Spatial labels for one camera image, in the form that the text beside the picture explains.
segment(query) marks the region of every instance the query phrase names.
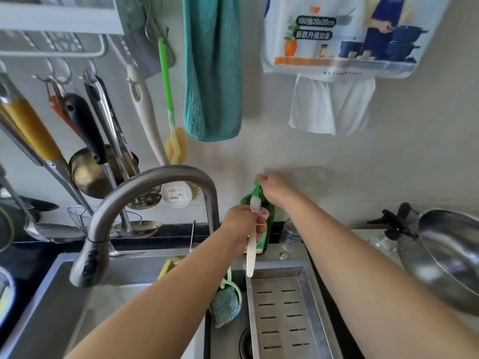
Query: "white handle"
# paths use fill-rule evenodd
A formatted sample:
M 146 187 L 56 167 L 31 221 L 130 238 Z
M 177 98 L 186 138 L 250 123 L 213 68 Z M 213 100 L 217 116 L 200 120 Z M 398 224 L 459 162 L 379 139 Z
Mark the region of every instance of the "white handle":
M 134 64 L 128 64 L 126 66 L 126 70 L 130 80 L 131 99 L 135 105 L 136 113 L 138 114 L 138 117 L 140 117 L 140 121 L 147 135 L 149 144 L 160 165 L 169 165 L 170 161 L 166 156 L 163 142 L 159 136 L 158 126 L 156 125 L 153 102 L 151 100 L 147 84 L 141 77 L 137 66 Z
M 260 212 L 261 199 L 257 196 L 251 197 L 249 208 L 254 213 Z M 246 251 L 246 276 L 253 277 L 254 264 L 256 263 L 256 224 L 249 234 L 248 250 Z

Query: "wire strainer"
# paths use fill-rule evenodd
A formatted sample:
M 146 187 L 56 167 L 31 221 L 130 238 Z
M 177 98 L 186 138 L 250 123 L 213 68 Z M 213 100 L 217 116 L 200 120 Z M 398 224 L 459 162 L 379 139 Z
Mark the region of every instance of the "wire strainer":
M 83 229 L 84 231 L 87 231 L 87 228 L 90 226 L 91 222 L 91 217 L 88 215 L 88 213 L 85 211 L 85 208 L 83 208 L 81 205 L 69 207 L 68 209 L 68 215 L 70 216 L 71 221 L 80 229 Z M 136 221 L 141 221 L 142 217 L 139 214 L 133 213 L 131 211 L 127 211 L 128 214 L 128 219 L 130 222 L 136 222 Z M 115 218 L 116 223 L 121 223 L 121 218 L 120 216 L 117 216 Z M 115 238 L 118 236 L 118 232 L 114 229 L 110 230 L 110 238 Z

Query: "hanging towel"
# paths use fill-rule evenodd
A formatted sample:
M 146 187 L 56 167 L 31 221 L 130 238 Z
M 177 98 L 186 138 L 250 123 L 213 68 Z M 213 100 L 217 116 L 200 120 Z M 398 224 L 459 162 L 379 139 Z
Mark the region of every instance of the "hanging towel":
M 240 0 L 183 0 L 184 125 L 197 141 L 241 129 Z
M 351 135 L 366 127 L 375 79 L 321 82 L 297 76 L 289 125 L 300 131 Z

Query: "toothbrush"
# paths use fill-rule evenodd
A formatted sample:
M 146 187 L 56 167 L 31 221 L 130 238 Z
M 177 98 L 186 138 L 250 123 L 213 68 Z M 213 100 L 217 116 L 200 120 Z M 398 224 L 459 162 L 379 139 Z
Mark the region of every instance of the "toothbrush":
M 249 208 L 253 213 L 259 213 L 261 207 L 261 199 L 257 196 L 252 196 L 249 203 Z M 253 277 L 254 264 L 256 262 L 256 224 L 249 234 L 248 251 L 246 253 L 246 276 Z

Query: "white wall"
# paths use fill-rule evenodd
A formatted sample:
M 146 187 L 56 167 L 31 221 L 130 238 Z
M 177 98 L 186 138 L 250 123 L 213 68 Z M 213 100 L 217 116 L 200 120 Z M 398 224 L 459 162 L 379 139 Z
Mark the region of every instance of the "white wall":
M 298 132 L 288 126 L 295 79 L 262 75 L 258 54 L 265 0 L 242 1 L 241 133 L 217 144 L 191 141 L 186 161 L 205 170 L 216 183 L 221 218 L 253 189 L 255 173 L 264 170 L 285 172 L 296 187 L 351 227 L 379 217 L 384 208 L 395 210 L 406 200 L 418 209 L 432 205 L 479 215 L 479 0 L 453 1 L 418 70 L 405 80 L 379 80 L 369 126 L 349 137 Z M 181 1 L 163 0 L 158 15 L 170 27 L 169 40 L 177 56 L 170 75 L 179 124 L 184 98 Z M 29 77 L 44 62 L 5 62 L 69 159 L 83 143 L 51 112 L 44 86 Z M 86 66 L 74 64 L 76 75 Z M 140 168 L 157 166 L 130 101 L 123 66 L 113 53 L 96 64 L 127 140 L 140 158 Z M 162 77 L 153 76 L 147 83 L 161 136 L 167 138 Z M 45 220 L 67 222 L 65 209 L 73 205 L 69 195 L 6 137 L 2 136 L 0 146 L 1 161 L 18 192 L 59 204 L 61 211 L 45 215 Z M 139 213 L 164 223 L 206 220 L 201 198 L 183 210 L 161 204 Z M 284 215 L 279 213 L 276 219 L 283 220 Z

